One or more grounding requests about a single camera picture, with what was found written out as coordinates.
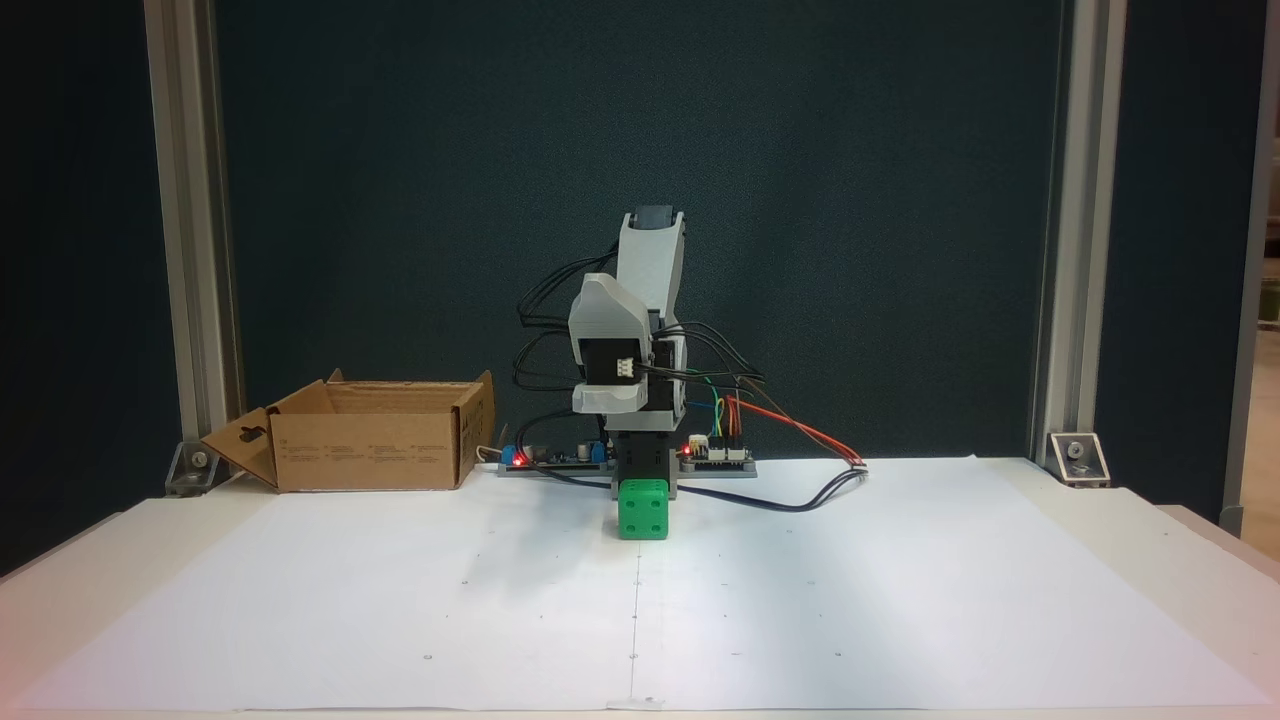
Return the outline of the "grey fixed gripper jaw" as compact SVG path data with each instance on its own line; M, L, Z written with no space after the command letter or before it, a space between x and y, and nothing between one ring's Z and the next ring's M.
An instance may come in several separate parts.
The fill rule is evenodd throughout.
M649 340L649 310L613 275L588 273L570 310L573 340Z

